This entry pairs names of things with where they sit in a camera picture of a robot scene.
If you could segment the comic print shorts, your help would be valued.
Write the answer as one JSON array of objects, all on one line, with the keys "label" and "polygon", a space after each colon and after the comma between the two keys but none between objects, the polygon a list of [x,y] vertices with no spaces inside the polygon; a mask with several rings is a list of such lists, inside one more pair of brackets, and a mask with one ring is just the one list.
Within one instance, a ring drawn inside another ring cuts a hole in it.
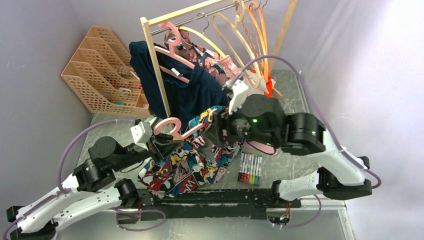
[{"label": "comic print shorts", "polygon": [[229,164],[241,153],[243,141],[217,147],[201,128],[186,138],[182,147],[158,162],[150,160],[138,173],[138,182],[159,198],[177,197],[207,184],[219,182]]}]

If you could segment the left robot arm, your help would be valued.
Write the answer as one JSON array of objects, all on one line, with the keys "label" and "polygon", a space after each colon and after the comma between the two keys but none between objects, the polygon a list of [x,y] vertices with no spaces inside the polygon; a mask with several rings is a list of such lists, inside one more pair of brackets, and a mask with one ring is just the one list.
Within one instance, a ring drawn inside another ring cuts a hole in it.
[{"label": "left robot arm", "polygon": [[150,137],[145,147],[120,145],[104,136],[88,149],[89,158],[76,167],[59,185],[27,206],[11,206],[11,223],[5,240],[52,240],[69,225],[107,209],[132,208],[139,193],[131,179],[116,180],[115,173],[148,159],[168,157],[184,141],[160,133]]}]

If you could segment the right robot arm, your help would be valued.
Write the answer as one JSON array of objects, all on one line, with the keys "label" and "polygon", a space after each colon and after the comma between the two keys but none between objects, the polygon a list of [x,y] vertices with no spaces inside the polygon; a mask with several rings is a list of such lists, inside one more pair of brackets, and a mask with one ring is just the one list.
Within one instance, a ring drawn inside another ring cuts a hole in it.
[{"label": "right robot arm", "polygon": [[368,157],[355,157],[339,149],[330,130],[310,113],[286,114],[276,98],[253,94],[240,110],[215,110],[211,116],[211,125],[203,134],[219,148],[244,140],[254,149],[258,144],[267,146],[268,155],[281,150],[319,163],[319,168],[309,175],[275,180],[269,197],[275,207],[309,195],[322,194],[344,201],[373,192],[371,181],[364,175],[369,168]]}]

